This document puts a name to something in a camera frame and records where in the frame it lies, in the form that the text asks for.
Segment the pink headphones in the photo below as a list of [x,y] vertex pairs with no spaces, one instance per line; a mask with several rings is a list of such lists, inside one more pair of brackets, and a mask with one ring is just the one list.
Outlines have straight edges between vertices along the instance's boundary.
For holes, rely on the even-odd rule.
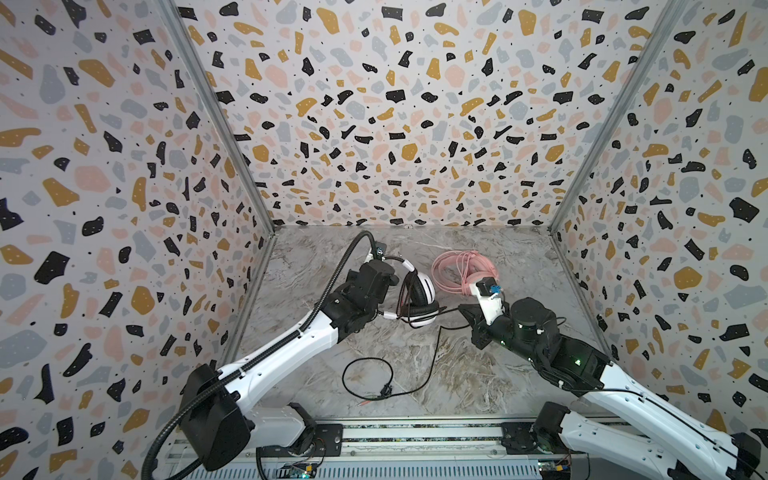
[[484,277],[501,278],[493,262],[476,250],[444,252],[431,266],[434,285],[449,294],[472,296],[470,285]]

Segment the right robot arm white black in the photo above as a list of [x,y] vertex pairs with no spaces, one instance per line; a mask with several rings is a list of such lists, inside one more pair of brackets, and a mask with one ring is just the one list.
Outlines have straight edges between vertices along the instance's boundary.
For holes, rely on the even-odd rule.
[[499,344],[554,387],[615,414],[637,431],[630,434],[547,401],[526,436],[539,449],[595,455],[649,479],[761,476],[757,439],[724,433],[682,412],[599,349],[561,334],[555,313],[540,302],[527,297],[508,304],[493,295],[458,310],[476,347]]

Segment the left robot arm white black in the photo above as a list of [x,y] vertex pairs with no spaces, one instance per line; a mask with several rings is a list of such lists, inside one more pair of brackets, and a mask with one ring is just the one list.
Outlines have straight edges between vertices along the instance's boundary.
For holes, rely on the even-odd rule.
[[372,321],[398,278],[393,266],[370,260],[349,271],[318,313],[240,360],[215,369],[196,368],[188,377],[180,428],[208,471],[218,470],[247,448],[277,447],[303,456],[313,448],[316,423],[297,403],[262,408],[260,399],[313,357],[359,332]]

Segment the white black headphones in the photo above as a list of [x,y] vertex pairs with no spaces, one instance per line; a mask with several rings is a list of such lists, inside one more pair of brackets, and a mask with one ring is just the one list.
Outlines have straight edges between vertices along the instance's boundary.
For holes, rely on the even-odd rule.
[[436,289],[431,278],[420,272],[409,260],[400,257],[385,257],[387,261],[401,263],[407,270],[394,311],[383,311],[381,315],[388,320],[399,320],[419,329],[432,324],[446,311],[436,298]]

